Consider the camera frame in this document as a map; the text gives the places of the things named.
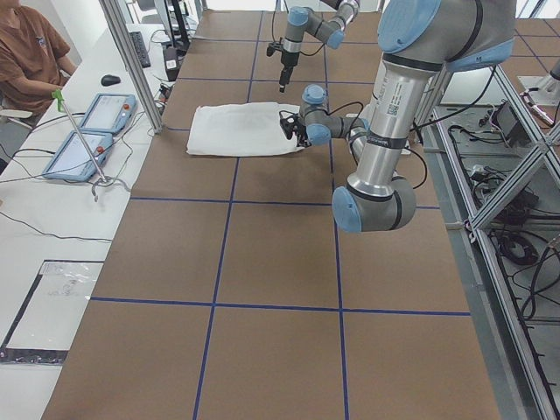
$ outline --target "computer mouse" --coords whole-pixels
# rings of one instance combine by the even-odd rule
[[[114,76],[113,74],[105,74],[103,77],[101,77],[101,84],[103,86],[116,85],[120,82],[121,78],[119,76]]]

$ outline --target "table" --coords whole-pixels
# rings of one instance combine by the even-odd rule
[[[137,24],[130,30],[141,31],[148,46],[154,31],[161,25]],[[154,35],[156,41],[164,41],[163,34]],[[161,47],[150,46],[152,66],[145,69],[150,90],[158,91],[160,80],[166,78]],[[102,87],[104,74],[115,74],[122,82],[112,87]],[[132,81],[124,69],[111,34],[106,31],[93,51],[83,60],[76,73],[63,89],[66,104],[73,112],[84,112],[98,92],[134,94]],[[142,112],[142,105],[136,114]],[[42,121],[60,116],[53,104]],[[134,151],[121,178],[133,185],[151,143],[150,125],[141,118],[126,136]],[[56,151],[72,126],[69,121],[48,124],[37,129],[27,138],[23,148],[40,148]],[[122,143],[111,151],[104,171],[116,174],[122,167],[129,149]],[[50,156],[37,152],[17,155],[31,174],[40,174]],[[15,163],[10,163],[0,181],[25,178],[27,174]],[[112,239],[122,217],[130,194],[121,187],[98,189],[100,200],[95,203],[90,185],[68,185],[43,179],[27,179],[0,184],[0,211],[34,227],[58,235],[80,235]],[[104,261],[109,251],[108,243],[85,241],[61,241],[39,236],[28,227],[0,217],[0,265],[3,267],[2,293],[0,293],[0,335],[8,332],[37,271],[45,259],[80,261]],[[60,374],[59,367],[0,366],[0,382],[6,387],[0,402],[2,419],[32,420],[41,416]]]
[[[343,142],[185,154],[201,105],[299,104],[312,82],[333,109],[367,102],[378,20],[302,59],[280,95],[272,14],[205,14],[45,420],[500,418],[430,181],[410,225],[352,235],[330,209],[355,168]],[[404,157],[399,172],[422,166]]]

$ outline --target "green handle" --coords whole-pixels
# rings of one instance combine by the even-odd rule
[[[64,101],[64,98],[62,97],[62,91],[60,89],[56,89],[54,92],[52,92],[52,98],[57,100],[59,112],[64,112],[64,108],[62,108],[62,102]]]

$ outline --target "person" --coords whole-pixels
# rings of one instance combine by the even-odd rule
[[[0,92],[9,108],[31,111],[35,119],[53,101],[76,65],[70,46],[37,10],[19,0],[0,0]]]

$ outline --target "person's arm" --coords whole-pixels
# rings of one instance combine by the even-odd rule
[[[52,93],[56,89],[62,89],[62,86],[38,80],[29,80],[25,76],[10,80],[10,84],[24,95],[35,95],[44,98],[51,98]]]
[[[73,61],[71,61],[67,55],[65,55],[64,57],[60,57],[59,59],[56,60],[56,63],[59,65],[59,67],[64,70],[66,73],[72,75],[74,74],[74,72],[76,71],[76,65],[74,64]]]

